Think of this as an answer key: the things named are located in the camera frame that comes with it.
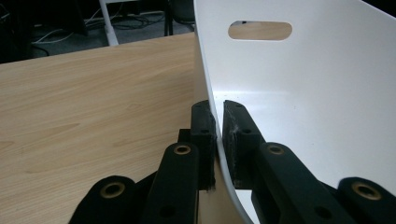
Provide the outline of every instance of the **black chair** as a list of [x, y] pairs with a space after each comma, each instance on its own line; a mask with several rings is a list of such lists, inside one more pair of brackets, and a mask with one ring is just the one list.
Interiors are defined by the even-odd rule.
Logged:
[[193, 0], [165, 0], [165, 36], [173, 35], [173, 21], [189, 25], [193, 31], [195, 24]]

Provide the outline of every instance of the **bolt hole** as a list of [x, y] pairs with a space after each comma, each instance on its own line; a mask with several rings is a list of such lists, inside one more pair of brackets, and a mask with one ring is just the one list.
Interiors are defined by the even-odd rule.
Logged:
[[283, 148], [281, 147], [277, 147], [277, 146], [269, 146], [268, 150], [275, 155], [282, 155], [283, 153], [285, 153], [285, 150], [283, 150]]
[[242, 130], [242, 133], [251, 133], [251, 130], [250, 129], [244, 129], [244, 130]]
[[174, 149], [174, 152], [177, 155], [186, 155], [189, 154], [191, 152], [191, 148], [188, 146], [178, 146]]
[[361, 197], [366, 198], [368, 200], [380, 200], [381, 194], [375, 188], [366, 185], [361, 182], [355, 182], [352, 184], [352, 189], [359, 194]]
[[329, 209], [325, 207], [322, 206], [315, 207], [315, 212], [317, 213], [318, 216], [324, 219], [332, 218], [332, 213], [329, 211]]
[[100, 195], [106, 199], [120, 196], [125, 191], [125, 185], [121, 182], [113, 182], [102, 187]]
[[160, 216], [161, 217], [172, 217], [176, 213], [176, 209], [174, 206], [171, 205], [166, 205], [161, 208], [160, 210]]

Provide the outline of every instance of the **dark floor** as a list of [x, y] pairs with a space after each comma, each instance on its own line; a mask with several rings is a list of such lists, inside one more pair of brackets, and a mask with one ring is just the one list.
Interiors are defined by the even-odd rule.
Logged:
[[[58, 31], [41, 39], [54, 30], [54, 27], [36, 27], [34, 31], [33, 57], [40, 58], [84, 49], [96, 49], [108, 46], [105, 24], [102, 19], [86, 21], [88, 35], [71, 34]], [[151, 12], [139, 16], [116, 17], [112, 25], [119, 44], [164, 36], [164, 19], [162, 12]], [[174, 35], [192, 32], [190, 26], [173, 22]]]

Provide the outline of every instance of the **white container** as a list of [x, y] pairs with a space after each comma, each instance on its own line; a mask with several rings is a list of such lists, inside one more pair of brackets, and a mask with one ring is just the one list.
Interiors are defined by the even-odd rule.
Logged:
[[[396, 194], [393, 17], [359, 0], [197, 0], [195, 17], [197, 71], [219, 127], [224, 100], [236, 101], [320, 181], [337, 187], [359, 176]], [[228, 34], [235, 21], [287, 22], [292, 32], [236, 40]]]

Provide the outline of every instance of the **wooden table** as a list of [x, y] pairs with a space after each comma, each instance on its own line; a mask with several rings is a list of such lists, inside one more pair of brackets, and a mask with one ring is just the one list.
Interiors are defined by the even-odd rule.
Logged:
[[67, 223], [94, 183], [139, 181], [190, 128], [194, 35], [0, 65], [0, 223]]

